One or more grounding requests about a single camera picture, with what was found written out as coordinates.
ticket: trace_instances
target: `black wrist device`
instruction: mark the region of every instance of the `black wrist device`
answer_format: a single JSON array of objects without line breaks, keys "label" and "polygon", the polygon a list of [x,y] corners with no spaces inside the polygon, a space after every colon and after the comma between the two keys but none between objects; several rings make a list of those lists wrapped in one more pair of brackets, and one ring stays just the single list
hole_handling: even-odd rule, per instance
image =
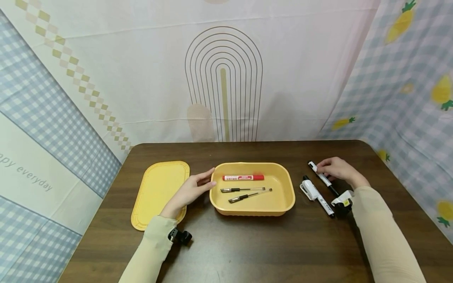
[{"label": "black wrist device", "polygon": [[169,240],[172,242],[177,242],[187,246],[192,239],[192,234],[187,231],[181,232],[178,229],[174,228],[169,233]]}]

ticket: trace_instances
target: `whiteboard marker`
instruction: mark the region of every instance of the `whiteboard marker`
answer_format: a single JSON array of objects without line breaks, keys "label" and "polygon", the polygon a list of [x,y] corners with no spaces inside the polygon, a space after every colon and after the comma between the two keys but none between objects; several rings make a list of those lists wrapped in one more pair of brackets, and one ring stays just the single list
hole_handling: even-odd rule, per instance
[{"label": "whiteboard marker", "polygon": [[235,176],[223,176],[224,181],[262,181],[264,175],[235,175]]},{"label": "whiteboard marker", "polygon": [[335,218],[335,213],[333,212],[332,208],[330,208],[329,204],[324,200],[323,196],[319,193],[308,176],[304,176],[304,180],[302,181],[302,184],[300,184],[300,189],[302,190],[302,192],[304,192],[309,200],[317,200],[330,218]]},{"label": "whiteboard marker", "polygon": [[324,184],[326,184],[326,186],[333,192],[335,197],[339,197],[340,194],[333,188],[332,183],[330,183],[330,181],[326,178],[326,176],[324,176],[324,174],[317,173],[318,167],[316,167],[316,165],[313,163],[313,161],[309,161],[308,165],[311,167],[311,169],[313,169],[313,171],[321,179],[321,181],[323,181]]}]

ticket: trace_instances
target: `yellow plastic tray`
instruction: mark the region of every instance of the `yellow plastic tray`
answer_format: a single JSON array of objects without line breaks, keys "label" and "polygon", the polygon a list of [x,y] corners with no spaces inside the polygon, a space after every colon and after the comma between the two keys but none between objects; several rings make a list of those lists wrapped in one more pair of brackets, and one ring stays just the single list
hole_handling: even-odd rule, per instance
[{"label": "yellow plastic tray", "polygon": [[[160,162],[146,169],[130,221],[144,231],[153,216],[158,215],[181,185],[189,178],[189,165],[182,161]],[[181,222],[186,207],[176,217]]]},{"label": "yellow plastic tray", "polygon": [[[223,181],[223,175],[264,175],[263,181]],[[295,201],[293,184],[288,171],[277,163],[224,163],[216,167],[211,177],[217,185],[210,191],[212,205],[223,215],[237,216],[280,216],[290,210]],[[220,189],[230,187],[272,188],[261,196],[254,196],[235,203],[230,198],[250,192],[222,193]]]}]

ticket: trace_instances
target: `yellow lid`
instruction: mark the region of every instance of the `yellow lid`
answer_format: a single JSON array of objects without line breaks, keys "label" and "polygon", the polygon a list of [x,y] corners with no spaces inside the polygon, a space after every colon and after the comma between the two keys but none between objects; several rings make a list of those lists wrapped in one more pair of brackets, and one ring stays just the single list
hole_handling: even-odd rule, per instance
[{"label": "yellow lid", "polygon": [[[146,169],[130,221],[144,231],[153,216],[158,215],[181,185],[189,178],[189,165],[183,161],[160,162]],[[186,207],[176,217],[181,222]]]}]

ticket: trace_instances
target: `blue plaid fabric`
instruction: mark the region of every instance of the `blue plaid fabric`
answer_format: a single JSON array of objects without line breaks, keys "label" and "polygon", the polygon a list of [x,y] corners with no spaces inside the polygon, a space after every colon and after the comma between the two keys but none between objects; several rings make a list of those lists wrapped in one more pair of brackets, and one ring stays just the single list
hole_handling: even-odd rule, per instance
[{"label": "blue plaid fabric", "polygon": [[56,282],[81,238],[0,197],[0,282]]},{"label": "blue plaid fabric", "polygon": [[[404,4],[381,2],[319,137],[361,139],[376,151],[387,152],[386,164],[453,242],[453,230],[437,219],[438,202],[453,203],[453,109],[444,111],[431,99],[442,76],[453,80],[453,2],[416,3],[410,27],[386,43]],[[354,122],[333,129],[337,121],[352,117]]]},{"label": "blue plaid fabric", "polygon": [[121,163],[0,14],[0,111],[104,197]]}]

